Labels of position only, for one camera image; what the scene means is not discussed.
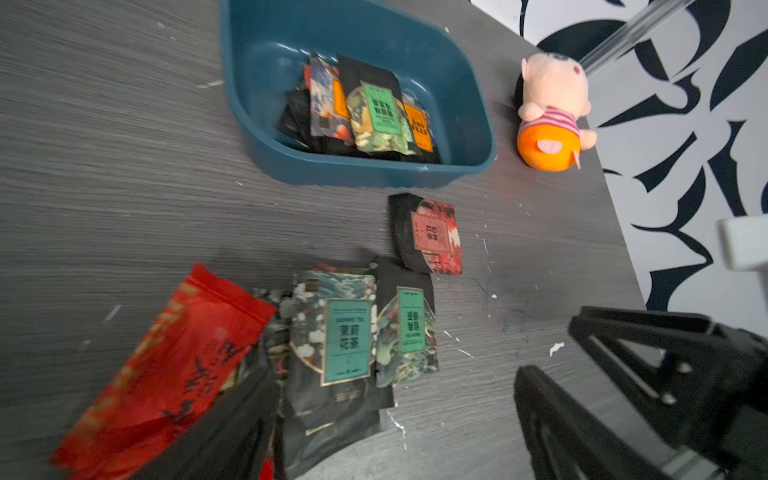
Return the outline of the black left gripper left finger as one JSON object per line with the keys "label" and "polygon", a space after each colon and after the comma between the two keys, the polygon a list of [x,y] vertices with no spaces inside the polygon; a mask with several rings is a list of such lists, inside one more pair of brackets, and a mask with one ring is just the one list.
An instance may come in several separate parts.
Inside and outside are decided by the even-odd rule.
{"label": "black left gripper left finger", "polygon": [[132,475],[134,479],[258,479],[276,425],[275,375],[256,368]]}

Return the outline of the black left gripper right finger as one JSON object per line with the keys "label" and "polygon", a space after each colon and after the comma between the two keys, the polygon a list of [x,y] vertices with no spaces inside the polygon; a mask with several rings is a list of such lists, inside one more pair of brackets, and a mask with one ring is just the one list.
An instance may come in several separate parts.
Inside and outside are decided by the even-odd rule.
{"label": "black left gripper right finger", "polygon": [[[767,475],[767,341],[697,314],[585,306],[568,328],[661,439],[727,479]],[[514,399],[538,479],[660,479],[539,367]]]}

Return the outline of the light green label tea bag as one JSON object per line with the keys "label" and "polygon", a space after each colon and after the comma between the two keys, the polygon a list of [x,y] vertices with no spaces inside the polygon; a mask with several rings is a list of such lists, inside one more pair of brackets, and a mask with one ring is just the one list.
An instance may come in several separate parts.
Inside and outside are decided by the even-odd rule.
{"label": "light green label tea bag", "polygon": [[357,150],[391,160],[416,156],[396,76],[341,54],[338,68]]}

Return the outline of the orange label blue tea bag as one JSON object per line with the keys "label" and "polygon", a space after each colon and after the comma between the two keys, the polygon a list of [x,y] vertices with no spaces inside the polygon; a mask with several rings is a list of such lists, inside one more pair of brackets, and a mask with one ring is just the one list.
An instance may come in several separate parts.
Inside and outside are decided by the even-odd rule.
{"label": "orange label blue tea bag", "polygon": [[309,133],[329,147],[355,146],[338,68],[312,54],[308,61]]}

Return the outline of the teal label tea bag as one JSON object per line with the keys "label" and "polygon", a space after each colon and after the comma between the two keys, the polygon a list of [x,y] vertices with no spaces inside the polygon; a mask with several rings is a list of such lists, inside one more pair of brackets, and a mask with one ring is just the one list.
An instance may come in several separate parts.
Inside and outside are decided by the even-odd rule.
{"label": "teal label tea bag", "polygon": [[281,394],[279,478],[297,479],[381,431],[394,398],[376,385],[375,316],[376,279],[366,271],[306,270],[279,303],[262,343]]}

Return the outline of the shiny red foil tea bag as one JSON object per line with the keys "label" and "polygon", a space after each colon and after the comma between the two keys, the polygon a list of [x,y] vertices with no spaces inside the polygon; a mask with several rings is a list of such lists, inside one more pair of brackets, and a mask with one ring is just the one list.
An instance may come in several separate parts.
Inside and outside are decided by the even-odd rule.
{"label": "shiny red foil tea bag", "polygon": [[74,479],[127,479],[214,403],[276,309],[196,264],[55,449]]}

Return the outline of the pink label red tea bag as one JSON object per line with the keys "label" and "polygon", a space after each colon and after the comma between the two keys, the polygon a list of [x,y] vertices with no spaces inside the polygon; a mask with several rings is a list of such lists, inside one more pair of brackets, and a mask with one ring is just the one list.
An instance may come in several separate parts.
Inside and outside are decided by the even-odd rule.
{"label": "pink label red tea bag", "polygon": [[455,207],[411,193],[388,197],[394,251],[404,267],[460,276],[463,260]]}

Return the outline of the teal plastic storage box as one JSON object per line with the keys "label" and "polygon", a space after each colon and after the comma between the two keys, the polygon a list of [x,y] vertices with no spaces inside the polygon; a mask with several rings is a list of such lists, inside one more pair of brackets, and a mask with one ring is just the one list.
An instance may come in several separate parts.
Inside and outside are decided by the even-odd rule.
{"label": "teal plastic storage box", "polygon": [[494,136],[467,56],[375,1],[225,1],[222,67],[250,159],[293,185],[445,186]]}

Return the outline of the pink plush doll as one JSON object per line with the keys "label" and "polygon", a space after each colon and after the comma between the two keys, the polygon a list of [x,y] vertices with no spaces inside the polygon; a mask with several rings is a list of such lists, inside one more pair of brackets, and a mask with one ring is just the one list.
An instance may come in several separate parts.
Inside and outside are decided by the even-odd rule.
{"label": "pink plush doll", "polygon": [[597,143],[597,133],[578,120],[592,109],[584,68],[556,53],[536,53],[521,62],[522,105],[517,149],[531,168],[562,172],[581,167],[581,153]]}

